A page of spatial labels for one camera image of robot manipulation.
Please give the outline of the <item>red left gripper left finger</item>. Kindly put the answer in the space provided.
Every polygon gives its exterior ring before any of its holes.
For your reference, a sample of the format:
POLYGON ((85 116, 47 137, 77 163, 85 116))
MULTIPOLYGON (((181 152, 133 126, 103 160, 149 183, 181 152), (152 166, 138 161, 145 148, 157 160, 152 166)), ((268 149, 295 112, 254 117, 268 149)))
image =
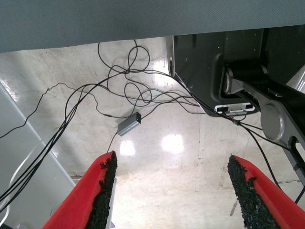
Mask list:
POLYGON ((116 169, 115 151, 97 157, 43 228, 109 229, 116 169))

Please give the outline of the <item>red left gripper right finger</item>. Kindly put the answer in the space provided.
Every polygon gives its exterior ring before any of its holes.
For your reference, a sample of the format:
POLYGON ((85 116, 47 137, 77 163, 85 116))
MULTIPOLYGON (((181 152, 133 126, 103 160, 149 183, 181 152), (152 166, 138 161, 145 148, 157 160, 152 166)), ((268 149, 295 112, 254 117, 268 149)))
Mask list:
POLYGON ((305 211, 250 161, 232 155, 227 166, 247 229, 303 229, 305 211))

